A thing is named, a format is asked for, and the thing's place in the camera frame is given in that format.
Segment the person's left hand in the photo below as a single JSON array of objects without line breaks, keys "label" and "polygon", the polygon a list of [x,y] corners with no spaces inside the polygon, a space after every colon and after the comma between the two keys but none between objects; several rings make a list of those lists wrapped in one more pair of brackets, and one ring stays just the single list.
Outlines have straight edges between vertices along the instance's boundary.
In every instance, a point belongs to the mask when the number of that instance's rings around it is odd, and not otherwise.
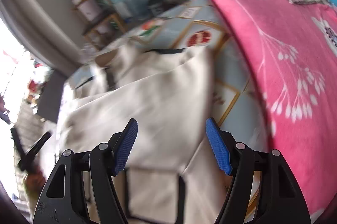
[{"label": "person's left hand", "polygon": [[37,200],[45,186],[46,179],[40,167],[27,173],[23,179],[25,194],[29,200]]}]

